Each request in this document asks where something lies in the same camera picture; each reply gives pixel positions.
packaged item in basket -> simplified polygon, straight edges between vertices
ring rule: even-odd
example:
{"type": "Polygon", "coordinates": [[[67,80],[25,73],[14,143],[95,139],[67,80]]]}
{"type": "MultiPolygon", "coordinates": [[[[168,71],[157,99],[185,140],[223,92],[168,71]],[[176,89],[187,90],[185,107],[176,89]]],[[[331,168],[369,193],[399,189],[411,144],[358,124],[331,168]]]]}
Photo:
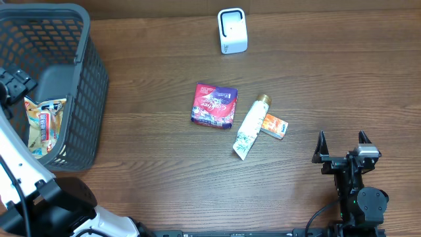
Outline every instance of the packaged item in basket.
{"type": "Polygon", "coordinates": [[[52,99],[42,103],[25,97],[26,115],[30,125],[28,149],[39,159],[49,153],[57,140],[66,99],[52,99]]]}
{"type": "Polygon", "coordinates": [[[278,119],[273,115],[267,114],[262,124],[262,132],[265,132],[275,138],[282,139],[287,132],[288,123],[278,119]]]}
{"type": "Polygon", "coordinates": [[[231,128],[238,90],[198,83],[191,121],[206,126],[231,128]]]}

wood grain surface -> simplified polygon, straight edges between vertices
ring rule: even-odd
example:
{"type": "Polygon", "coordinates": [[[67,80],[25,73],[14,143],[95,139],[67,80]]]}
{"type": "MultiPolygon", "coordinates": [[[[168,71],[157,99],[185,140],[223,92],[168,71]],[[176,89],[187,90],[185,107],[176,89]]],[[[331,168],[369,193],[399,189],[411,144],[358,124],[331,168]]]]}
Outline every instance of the wood grain surface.
{"type": "Polygon", "coordinates": [[[337,198],[311,163],[319,131],[345,155],[364,129],[383,154],[364,175],[390,196],[381,227],[421,236],[421,11],[252,14],[247,29],[248,50],[223,56],[213,16],[92,22],[111,81],[97,160],[57,176],[154,230],[303,228],[337,198]],[[190,122],[196,82],[239,90],[232,129],[190,122]],[[259,93],[289,128],[242,161],[232,144],[259,93]]]}
{"type": "Polygon", "coordinates": [[[75,3],[94,19],[216,16],[240,7],[245,14],[421,9],[420,0],[5,0],[8,3],[75,3]]]}

gray plastic basket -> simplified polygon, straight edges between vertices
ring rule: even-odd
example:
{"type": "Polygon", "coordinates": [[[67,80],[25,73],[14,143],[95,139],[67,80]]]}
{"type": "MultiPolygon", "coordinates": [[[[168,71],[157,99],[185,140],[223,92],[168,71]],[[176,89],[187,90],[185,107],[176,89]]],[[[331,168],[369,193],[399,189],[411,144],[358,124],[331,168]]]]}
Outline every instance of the gray plastic basket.
{"type": "MultiPolygon", "coordinates": [[[[74,4],[0,5],[0,67],[15,64],[37,80],[37,102],[67,98],[59,139],[38,161],[52,171],[80,171],[95,159],[109,77],[89,36],[88,13],[74,4]]],[[[10,120],[28,145],[23,100],[10,120]]]]}

lotion tube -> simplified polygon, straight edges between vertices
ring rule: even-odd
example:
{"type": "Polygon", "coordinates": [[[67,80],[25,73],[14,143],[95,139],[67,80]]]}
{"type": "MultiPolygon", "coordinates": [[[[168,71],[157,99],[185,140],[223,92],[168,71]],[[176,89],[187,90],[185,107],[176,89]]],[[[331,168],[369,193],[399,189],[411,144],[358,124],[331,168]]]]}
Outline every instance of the lotion tube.
{"type": "Polygon", "coordinates": [[[268,95],[258,95],[257,100],[251,106],[238,130],[237,138],[232,148],[243,161],[254,144],[257,134],[260,132],[271,102],[272,100],[268,95]]]}

black cable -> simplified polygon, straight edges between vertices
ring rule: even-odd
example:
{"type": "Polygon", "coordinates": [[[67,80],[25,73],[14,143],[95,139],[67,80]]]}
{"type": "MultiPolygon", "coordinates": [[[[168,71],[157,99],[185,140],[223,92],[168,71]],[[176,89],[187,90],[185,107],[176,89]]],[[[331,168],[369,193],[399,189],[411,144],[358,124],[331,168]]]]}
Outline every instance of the black cable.
{"type": "Polygon", "coordinates": [[[79,232],[79,234],[76,237],[81,237],[82,235],[84,235],[86,233],[88,233],[89,235],[96,234],[96,235],[99,235],[99,236],[102,236],[102,237],[109,237],[106,234],[104,234],[102,232],[99,232],[98,230],[93,230],[93,229],[83,230],[83,231],[79,232]]]}
{"type": "Polygon", "coordinates": [[[327,204],[326,206],[324,206],[323,208],[321,208],[320,210],[318,210],[308,221],[307,226],[305,226],[305,232],[304,232],[304,237],[308,237],[309,235],[309,228],[311,225],[311,222],[313,222],[313,220],[320,215],[321,213],[323,213],[325,210],[332,208],[334,205],[336,205],[338,202],[340,202],[343,199],[343,197],[339,198],[336,201],[333,201],[329,204],[327,204]]]}
{"type": "Polygon", "coordinates": [[[22,188],[20,188],[19,182],[16,180],[12,171],[9,169],[9,167],[7,166],[5,160],[2,158],[1,155],[0,155],[0,163],[1,163],[1,166],[3,166],[7,176],[12,181],[12,185],[16,188],[16,191],[18,192],[20,202],[22,204],[22,211],[23,211],[24,221],[25,221],[26,236],[31,237],[31,226],[30,226],[30,220],[29,220],[29,212],[28,212],[28,207],[26,206],[26,200],[25,200],[24,192],[22,191],[22,188]]]}
{"type": "Polygon", "coordinates": [[[349,187],[349,191],[348,191],[348,195],[346,195],[346,196],[342,196],[342,197],[340,197],[338,200],[336,200],[336,201],[334,201],[334,202],[332,202],[332,203],[330,203],[330,204],[327,204],[326,206],[324,206],[323,208],[321,208],[318,212],[316,212],[311,218],[310,218],[310,220],[308,221],[308,223],[307,223],[307,226],[305,227],[305,232],[304,232],[304,237],[308,237],[308,234],[309,234],[309,228],[310,228],[310,225],[311,225],[311,222],[313,222],[313,220],[318,216],[318,215],[320,215],[322,212],[324,212],[325,210],[327,210],[327,209],[330,209],[331,207],[333,207],[334,205],[336,205],[338,202],[340,202],[343,198],[345,198],[345,197],[349,197],[349,195],[351,194],[351,192],[352,192],[352,190],[353,190],[353,186],[354,186],[354,166],[353,166],[353,164],[352,164],[352,160],[351,160],[351,164],[350,164],[350,170],[351,170],[351,173],[350,173],[350,175],[351,175],[351,182],[350,182],[350,187],[349,187]]]}

